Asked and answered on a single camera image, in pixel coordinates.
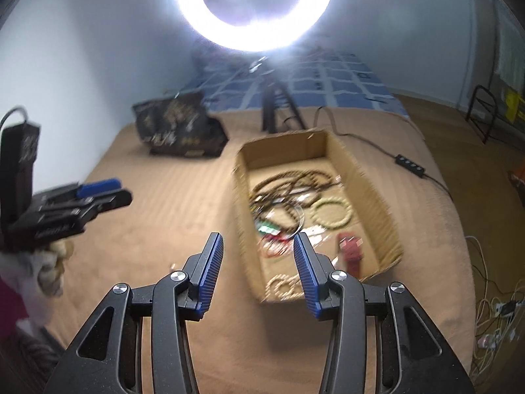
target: beaded bracelet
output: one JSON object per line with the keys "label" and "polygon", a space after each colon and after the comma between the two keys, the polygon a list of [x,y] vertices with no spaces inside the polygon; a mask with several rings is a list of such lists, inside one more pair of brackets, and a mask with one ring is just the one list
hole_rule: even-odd
{"label": "beaded bracelet", "polygon": [[[317,211],[321,206],[324,206],[326,204],[339,204],[346,210],[346,215],[339,221],[335,222],[329,222],[324,221],[323,219],[319,218],[319,215],[317,214]],[[350,219],[353,215],[353,209],[352,206],[348,201],[346,201],[344,198],[339,197],[326,197],[326,198],[320,198],[311,206],[312,210],[312,220],[316,222],[317,224],[323,226],[324,228],[327,228],[329,230],[336,230],[339,228],[342,228],[345,226],[348,222],[350,222]]]}
{"label": "beaded bracelet", "polygon": [[[281,292],[279,289],[285,285],[288,285],[288,290],[286,292]],[[295,292],[296,289],[301,289],[301,280],[299,279],[298,274],[292,277],[285,274],[277,274],[267,283],[264,298],[268,299],[272,290],[279,300],[294,300],[302,298],[305,294],[303,292]]]}

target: tan bed sheet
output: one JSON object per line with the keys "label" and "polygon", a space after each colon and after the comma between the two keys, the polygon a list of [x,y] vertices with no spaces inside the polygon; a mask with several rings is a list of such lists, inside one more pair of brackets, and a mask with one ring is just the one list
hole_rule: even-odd
{"label": "tan bed sheet", "polygon": [[[421,134],[406,120],[379,111],[334,109],[340,132],[353,132],[401,153],[441,180]],[[303,109],[312,124],[313,109]],[[133,125],[125,127],[89,176],[119,177],[132,190],[129,208],[99,216],[75,239],[65,293],[50,331],[65,345],[111,287],[156,283],[176,264],[200,252],[210,231],[224,236],[225,254],[210,311],[188,324],[200,392],[316,393],[330,323],[317,322],[302,301],[261,305],[248,289],[238,252],[231,171],[243,142],[260,137],[258,111],[220,115],[230,142],[219,159],[149,156]],[[319,127],[329,127],[321,115]],[[474,289],[461,223],[448,196],[374,148],[341,138],[387,200],[405,254],[372,280],[402,281],[418,299],[468,370],[474,337]],[[143,339],[143,389],[152,392],[149,322]],[[367,392],[374,391],[373,322],[368,325]]]}

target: cardboard box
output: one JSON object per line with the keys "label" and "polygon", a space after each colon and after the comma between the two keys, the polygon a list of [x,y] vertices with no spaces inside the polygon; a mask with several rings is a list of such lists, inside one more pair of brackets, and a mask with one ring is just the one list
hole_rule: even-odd
{"label": "cardboard box", "polygon": [[[282,298],[274,295],[274,289],[269,288],[269,282],[279,275],[296,276],[297,268],[293,254],[268,258],[260,252],[262,235],[257,231],[250,212],[250,192],[256,184],[270,176],[293,169],[313,168],[329,172],[340,180],[340,186],[326,190],[323,196],[345,198],[354,210],[346,227],[327,230],[321,243],[314,244],[316,242],[312,241],[316,252],[334,259],[338,252],[338,232],[351,231],[361,237],[361,281],[385,272],[403,255],[389,207],[335,136],[324,130],[308,130],[253,140],[245,143],[237,154],[234,168],[235,208],[246,275],[253,294],[260,301],[281,301]],[[333,206],[331,211],[337,213],[338,209]],[[308,209],[304,212],[304,226],[309,227],[313,224],[311,213]]]}

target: blue clamp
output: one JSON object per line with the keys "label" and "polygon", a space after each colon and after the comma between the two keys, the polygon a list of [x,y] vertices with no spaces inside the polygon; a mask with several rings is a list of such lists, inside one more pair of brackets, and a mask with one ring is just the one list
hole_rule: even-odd
{"label": "blue clamp", "polygon": [[76,196],[80,200],[82,198],[93,197],[97,194],[115,191],[117,189],[122,189],[122,184],[116,177],[114,177],[104,181],[83,184],[78,188]]}

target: blue gripper pad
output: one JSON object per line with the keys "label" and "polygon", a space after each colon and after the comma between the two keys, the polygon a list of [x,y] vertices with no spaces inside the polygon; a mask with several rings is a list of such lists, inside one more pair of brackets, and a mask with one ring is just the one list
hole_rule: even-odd
{"label": "blue gripper pad", "polygon": [[117,178],[106,179],[104,181],[91,182],[89,184],[81,185],[81,187],[78,188],[76,195],[78,199],[82,199],[121,188],[122,184]]}
{"label": "blue gripper pad", "polygon": [[217,232],[212,232],[209,236],[199,261],[195,267],[190,283],[198,287],[196,313],[200,318],[209,310],[212,302],[213,291],[219,276],[219,270],[224,254],[224,239]]}
{"label": "blue gripper pad", "polygon": [[303,285],[306,306],[319,319],[324,313],[321,302],[328,296],[327,278],[308,236],[303,232],[293,239],[293,257]]}

